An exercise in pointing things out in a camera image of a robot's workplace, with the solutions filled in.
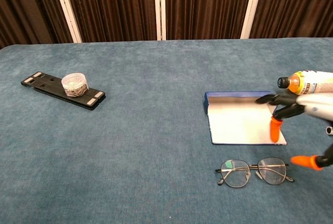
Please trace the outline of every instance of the eyeglasses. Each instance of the eyeglasses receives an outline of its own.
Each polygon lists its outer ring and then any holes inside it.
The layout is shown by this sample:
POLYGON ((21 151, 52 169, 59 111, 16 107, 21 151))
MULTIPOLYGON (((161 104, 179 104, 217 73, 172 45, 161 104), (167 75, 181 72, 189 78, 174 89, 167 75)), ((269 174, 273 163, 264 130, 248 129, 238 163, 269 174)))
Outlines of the eyeglasses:
POLYGON ((220 172, 222 175, 222 179, 218 182, 218 185, 222 185, 225 182, 232 188, 242 188, 245 186, 251 176, 250 170, 257 170, 255 172, 257 176, 271 185, 279 185, 285 179, 295 182, 293 178, 287 176, 286 166, 289 165, 276 157, 264 158, 257 165, 249 165, 243 160, 227 160, 215 172, 220 172))

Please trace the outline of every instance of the glasses frame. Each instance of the glasses frame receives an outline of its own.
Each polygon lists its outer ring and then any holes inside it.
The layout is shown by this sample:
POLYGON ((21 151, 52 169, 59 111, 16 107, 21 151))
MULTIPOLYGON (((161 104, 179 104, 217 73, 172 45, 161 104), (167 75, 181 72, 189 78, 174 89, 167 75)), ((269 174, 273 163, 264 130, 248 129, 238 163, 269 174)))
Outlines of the glasses frame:
MULTIPOLYGON (((282 166, 282 164, 281 165, 278 165, 278 164, 272 164, 272 165, 265 165, 265 167, 267 167, 267 166, 269 166, 269 167, 273 167, 273 166, 282 166)), ((229 186, 229 187, 231 187, 231 188, 234 188, 234 189, 238 189, 238 188, 243 188, 243 187, 245 187, 247 184, 248 184, 248 182, 249 182, 249 180, 250 180, 250 177, 251 177, 251 170, 256 170, 255 171, 255 174, 261 179, 261 180, 264 180, 267 184, 269 184, 269 185, 280 185, 280 184, 282 184, 286 179, 287 179, 287 181, 289 181, 289 182, 295 182, 295 180, 292 178, 292 177, 290 177, 290 176, 288 176, 287 175, 287 166, 289 166, 289 164, 286 164, 281 158, 278 158, 278 157, 265 157, 265 158, 263 158, 263 159, 261 159, 257 164, 254 164, 254 165, 249 165, 246 161, 244 161, 244 160, 239 160, 239 159, 229 159, 229 160, 226 160, 225 162, 223 162, 222 164, 221 164, 221 168, 220 169, 216 169, 215 170, 215 172, 219 172, 219 173, 221 173, 221 176, 222 176, 222 179, 217 183, 219 186, 221 186, 224 182, 229 186), (282 161, 282 163, 284 164, 284 166, 285 166, 285 170, 286 170, 286 173, 285 173, 285 175, 284 175, 284 178, 283 178, 283 180, 280 182, 280 183, 278 183, 278 184, 272 184, 272 183, 269 183, 268 181, 266 181, 265 179, 264 179, 264 176, 261 174, 261 172, 260 172, 260 167, 262 167, 262 165, 259 165, 259 163, 261 162, 261 161, 263 161, 263 160, 265 160, 265 159, 268 159, 268 158, 274 158, 274 159, 279 159, 279 160, 281 160, 282 161), (246 165, 247 165, 247 167, 245 167, 245 168, 243 168, 243 167, 240 167, 240 169, 243 169, 243 170, 248 170, 249 172, 250 172, 250 174, 249 174, 249 176, 248 176, 248 178, 247 178, 247 180, 246 180, 246 182, 245 182, 245 184, 244 185, 242 185, 242 186, 232 186, 232 185, 230 185, 225 179, 227 178, 227 176, 232 172, 232 171, 235 171, 234 169, 232 169, 226 176, 223 176, 223 174, 222 174, 222 166, 227 162, 227 161, 233 161, 233 160, 237 160, 237 161, 242 161, 243 163, 245 163, 246 165)), ((273 171, 273 172, 275 172, 275 173, 277 173, 277 174, 280 174, 281 176, 282 176, 282 174, 281 173, 279 173, 278 171, 275 171, 275 170, 273 170, 273 169, 269 169, 270 171, 273 171)))

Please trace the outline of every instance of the table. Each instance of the table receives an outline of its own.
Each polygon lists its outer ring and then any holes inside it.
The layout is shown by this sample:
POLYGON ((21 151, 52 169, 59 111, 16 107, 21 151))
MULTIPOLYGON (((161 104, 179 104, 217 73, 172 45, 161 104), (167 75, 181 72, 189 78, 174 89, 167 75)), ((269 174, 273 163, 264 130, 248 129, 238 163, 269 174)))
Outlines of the table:
POLYGON ((213 145, 206 91, 274 91, 280 76, 333 71, 333 39, 13 45, 0 51, 2 223, 330 223, 333 167, 296 182, 218 186, 227 159, 322 154, 326 124, 285 120, 287 146, 213 145), (20 81, 86 75, 93 111, 20 81))

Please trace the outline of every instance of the glasses lens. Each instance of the glasses lens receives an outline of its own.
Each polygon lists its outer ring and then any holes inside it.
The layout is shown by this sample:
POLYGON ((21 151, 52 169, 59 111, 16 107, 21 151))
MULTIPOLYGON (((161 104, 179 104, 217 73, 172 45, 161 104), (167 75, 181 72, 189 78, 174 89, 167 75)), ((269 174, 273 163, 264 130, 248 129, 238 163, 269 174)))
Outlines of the glasses lens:
POLYGON ((286 165, 280 158, 265 158, 258 163, 258 169, 262 178, 269 184, 278 185, 285 180, 286 165))
POLYGON ((227 160, 221 166, 221 174, 229 186, 241 188, 249 180, 250 168, 242 160, 227 160))

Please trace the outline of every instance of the bottle label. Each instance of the bottle label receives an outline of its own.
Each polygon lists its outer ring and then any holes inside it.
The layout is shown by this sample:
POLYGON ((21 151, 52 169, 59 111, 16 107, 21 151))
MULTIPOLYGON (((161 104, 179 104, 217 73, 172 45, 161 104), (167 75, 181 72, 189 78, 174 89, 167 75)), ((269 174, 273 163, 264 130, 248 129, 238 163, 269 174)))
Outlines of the bottle label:
POLYGON ((333 92, 333 73, 304 70, 297 72, 300 86, 297 94, 333 92))

